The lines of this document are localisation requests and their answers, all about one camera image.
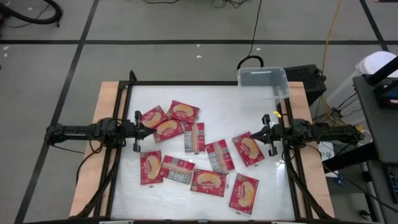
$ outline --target gray floor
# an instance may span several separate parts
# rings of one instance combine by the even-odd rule
[[[231,44],[227,40],[251,39],[259,2],[249,0],[239,9],[230,5],[214,9],[211,0],[154,5],[141,0],[99,0],[88,27],[87,41],[80,42],[92,5],[98,0],[57,1],[65,11],[60,28],[54,24],[30,25],[20,29],[5,27],[1,31],[0,116],[4,119],[0,125],[1,223],[15,220],[39,156],[45,128],[50,124],[69,71],[73,80],[59,117],[59,122],[65,124],[90,123],[100,83],[127,79],[130,69],[140,80],[235,80],[236,65],[247,55],[250,45]],[[372,0],[366,0],[366,4],[384,40],[398,40],[398,4]],[[337,1],[327,0],[263,0],[256,40],[303,42],[265,42],[255,45],[253,53],[260,55],[266,66],[314,63],[321,67],[324,46],[310,40],[326,39],[336,5]],[[46,3],[11,0],[9,6],[35,17]],[[52,13],[53,9],[49,9],[43,17]],[[23,23],[9,19],[6,25]],[[331,39],[342,42],[332,43],[329,48],[326,96],[352,73],[362,58],[381,50],[381,42],[359,0],[343,1]],[[122,42],[90,40],[158,41],[143,45],[130,41],[121,45]],[[198,41],[169,44],[162,40]],[[220,41],[206,44],[202,40]],[[85,45],[81,52],[76,52],[79,43]],[[386,42],[388,49],[398,54],[398,45],[388,45],[394,43]],[[78,59],[76,67],[72,64],[74,57]],[[256,64],[248,62],[246,66]],[[78,151],[85,147],[83,142],[64,145]],[[50,148],[25,222],[68,217],[75,172],[82,158],[81,154]],[[356,211],[366,207],[363,203],[347,202],[360,202],[360,197],[363,195],[333,194],[337,217],[360,221]]]

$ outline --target yellow cable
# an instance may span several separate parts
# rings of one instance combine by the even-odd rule
[[[327,38],[327,40],[326,40],[325,50],[323,51],[323,63],[322,63],[322,72],[323,72],[323,73],[322,73],[322,74],[325,73],[325,68],[326,68],[326,56],[327,56],[327,52],[328,52],[328,44],[329,44],[329,40],[330,40],[330,37],[331,37],[331,33],[332,33],[332,31],[333,31],[333,26],[335,26],[335,22],[336,22],[336,19],[337,19],[337,15],[338,15],[338,13],[340,12],[341,3],[343,3],[343,0],[339,0],[339,1],[338,1],[338,5],[337,5],[336,12],[335,12],[335,16],[333,17],[333,21],[331,22],[330,29],[329,29],[329,34],[328,34],[328,38]],[[322,100],[323,106],[325,107],[325,112],[326,112],[326,114],[328,115],[328,119],[332,120],[332,121],[335,122],[336,124],[339,124],[339,125],[346,125],[346,124],[344,124],[344,123],[341,123],[341,122],[336,121],[335,118],[332,118],[332,117],[331,117],[331,114],[329,113],[329,110],[328,110],[328,108],[326,107],[325,100],[323,99],[323,95],[321,96],[321,100]]]

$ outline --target clear plastic bin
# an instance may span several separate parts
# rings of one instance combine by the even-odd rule
[[[241,100],[282,100],[289,97],[285,70],[280,67],[240,68],[238,87]]]

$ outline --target white table surface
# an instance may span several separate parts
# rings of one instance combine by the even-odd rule
[[[268,113],[274,124],[278,119],[274,100],[239,99],[236,86],[133,86],[128,119],[134,120],[135,110],[142,114],[160,105],[166,112],[172,100],[200,108],[198,122],[205,123],[206,144],[225,139],[235,165],[228,174],[224,197],[190,191],[190,185],[164,178],[153,187],[140,184],[139,153],[132,151],[133,139],[123,148],[116,182],[111,216],[125,219],[171,220],[294,220],[285,165],[280,163],[282,145],[276,142],[278,155],[269,157],[268,146],[257,142],[266,157],[257,167],[246,167],[232,138],[246,131],[255,133]],[[162,151],[165,155],[185,159],[196,168],[212,170],[207,154],[186,154],[183,134],[156,144],[153,136],[140,142],[141,151]],[[229,208],[229,200],[236,174],[259,180],[251,215],[240,215]]]

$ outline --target snack package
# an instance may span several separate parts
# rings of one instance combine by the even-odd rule
[[[237,174],[229,206],[251,215],[259,181]]]
[[[141,116],[141,122],[148,128],[154,128],[165,120],[167,120],[166,114],[160,106],[156,106]]]
[[[195,169],[191,190],[224,197],[226,174]]]
[[[173,100],[170,109],[166,113],[166,116],[193,124],[197,119],[198,113],[199,108]]]
[[[165,121],[156,127],[156,132],[154,133],[155,142],[158,143],[183,132],[184,129],[180,121],[174,119]]]
[[[171,156],[165,156],[160,169],[160,175],[185,184],[191,182],[191,176],[195,164],[177,159]]]
[[[160,151],[141,152],[141,185],[163,182],[159,175],[162,155]]]
[[[253,165],[264,159],[264,155],[259,146],[254,139],[250,138],[250,135],[251,133],[247,132],[238,137],[232,138],[232,141],[246,166]]]
[[[185,123],[185,152],[205,152],[205,124]]]
[[[234,170],[235,166],[229,153],[225,140],[220,140],[207,144],[207,153],[211,166],[215,172],[227,174],[229,171]]]

